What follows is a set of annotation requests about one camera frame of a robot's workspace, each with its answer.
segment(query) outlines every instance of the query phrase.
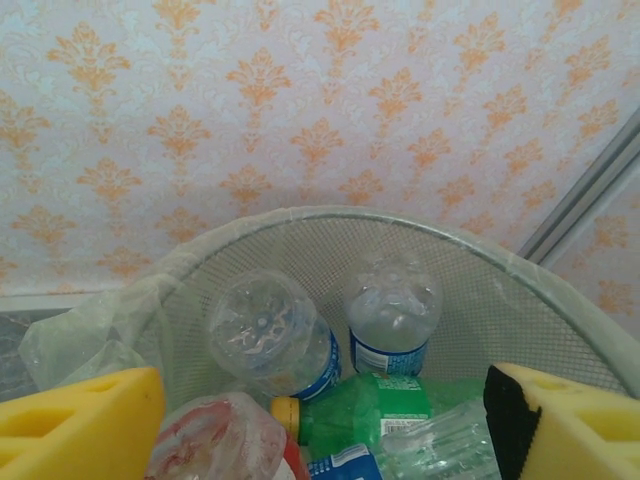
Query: yellow bottle cap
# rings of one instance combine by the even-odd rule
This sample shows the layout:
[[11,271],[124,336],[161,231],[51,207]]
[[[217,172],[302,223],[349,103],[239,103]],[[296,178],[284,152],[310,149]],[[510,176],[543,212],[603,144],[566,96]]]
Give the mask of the yellow bottle cap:
[[297,441],[300,433],[300,400],[276,397],[271,400],[271,416],[275,418]]

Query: red and white bottle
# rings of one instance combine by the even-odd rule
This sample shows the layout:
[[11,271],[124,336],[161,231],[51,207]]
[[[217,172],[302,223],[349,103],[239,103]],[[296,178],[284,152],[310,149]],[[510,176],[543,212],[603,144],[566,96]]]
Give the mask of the red and white bottle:
[[170,415],[145,480],[309,480],[298,444],[249,395],[196,399]]

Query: water bottle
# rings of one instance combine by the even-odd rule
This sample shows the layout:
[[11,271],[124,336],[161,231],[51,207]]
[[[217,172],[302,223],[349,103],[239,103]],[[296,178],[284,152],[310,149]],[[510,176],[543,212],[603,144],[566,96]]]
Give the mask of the water bottle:
[[340,378],[340,350],[295,280],[274,270],[234,278],[210,317],[219,365],[272,396],[308,400]]
[[358,372],[418,375],[442,312],[442,292],[409,254],[365,259],[344,288]]
[[482,400],[309,464],[315,480],[499,480]]

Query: black sponge edge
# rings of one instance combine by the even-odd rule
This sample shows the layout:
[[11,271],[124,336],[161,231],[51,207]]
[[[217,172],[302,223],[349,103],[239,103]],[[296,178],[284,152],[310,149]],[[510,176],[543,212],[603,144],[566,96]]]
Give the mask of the black sponge edge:
[[492,365],[484,385],[484,408],[503,480],[518,480],[524,469],[542,408],[531,411],[520,384]]

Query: wallpaper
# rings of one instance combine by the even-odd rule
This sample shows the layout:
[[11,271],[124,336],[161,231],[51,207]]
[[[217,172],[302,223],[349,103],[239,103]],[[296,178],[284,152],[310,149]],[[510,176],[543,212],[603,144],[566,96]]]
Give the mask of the wallpaper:
[[281,206],[514,251],[640,100],[637,0],[4,0],[0,288],[111,288]]
[[640,341],[640,161],[545,266]]

